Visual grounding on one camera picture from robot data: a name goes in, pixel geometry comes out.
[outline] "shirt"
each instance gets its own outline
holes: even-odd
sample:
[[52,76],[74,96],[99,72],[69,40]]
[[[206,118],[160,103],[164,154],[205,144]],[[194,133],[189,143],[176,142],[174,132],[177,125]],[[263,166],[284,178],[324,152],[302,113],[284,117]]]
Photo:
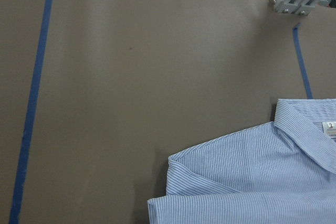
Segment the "shirt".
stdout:
[[170,156],[151,223],[335,223],[334,121],[336,99],[279,99],[274,122]]

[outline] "size tag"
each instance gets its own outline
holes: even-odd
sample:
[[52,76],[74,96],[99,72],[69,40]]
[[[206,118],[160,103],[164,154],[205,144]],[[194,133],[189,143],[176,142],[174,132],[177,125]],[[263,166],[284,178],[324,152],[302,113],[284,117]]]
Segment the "size tag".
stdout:
[[324,134],[336,141],[336,122],[323,122],[322,126]]

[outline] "screw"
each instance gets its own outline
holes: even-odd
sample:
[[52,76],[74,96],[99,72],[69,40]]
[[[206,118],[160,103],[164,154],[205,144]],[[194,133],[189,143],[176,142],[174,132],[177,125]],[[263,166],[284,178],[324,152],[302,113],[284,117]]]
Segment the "screw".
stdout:
[[277,0],[269,0],[269,2],[272,4],[272,5],[275,5],[277,3]]

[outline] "blue tape line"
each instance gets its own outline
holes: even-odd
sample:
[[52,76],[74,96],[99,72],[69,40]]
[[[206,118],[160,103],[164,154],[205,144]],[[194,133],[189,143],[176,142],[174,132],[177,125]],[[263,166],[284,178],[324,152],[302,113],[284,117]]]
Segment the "blue tape line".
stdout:
[[41,72],[43,66],[43,58],[46,49],[48,27],[50,20],[50,11],[53,0],[46,0],[43,12],[43,19],[40,30],[40,37],[38,41],[35,66],[32,78],[32,84],[30,86],[28,107],[25,120],[25,128],[22,137],[21,150],[17,165],[15,186],[13,192],[12,208],[9,217],[9,224],[18,224],[19,215],[21,211],[21,203],[23,197],[24,183],[27,173],[28,157],[30,141],[32,139],[33,125],[35,119],[35,111],[38,97],[38,89],[40,85]]
[[304,88],[306,90],[307,98],[308,99],[313,99],[313,94],[311,93],[309,79],[308,79],[308,75],[307,75],[307,72],[306,72],[306,67],[305,67],[305,63],[304,63],[304,60],[303,60],[301,47],[300,47],[299,32],[298,32],[298,29],[299,29],[300,26],[301,26],[301,23],[298,23],[293,28],[294,46],[295,46],[296,55],[298,57],[300,71],[301,71],[301,75],[302,75]]

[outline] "brown surface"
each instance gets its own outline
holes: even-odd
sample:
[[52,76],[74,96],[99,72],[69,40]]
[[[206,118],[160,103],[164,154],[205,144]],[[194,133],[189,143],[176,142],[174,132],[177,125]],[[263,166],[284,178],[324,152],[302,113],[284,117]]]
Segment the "brown surface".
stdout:
[[0,223],[7,223],[44,0],[0,0]]
[[21,223],[148,223],[167,157],[335,97],[335,10],[279,15],[266,0],[54,0]]

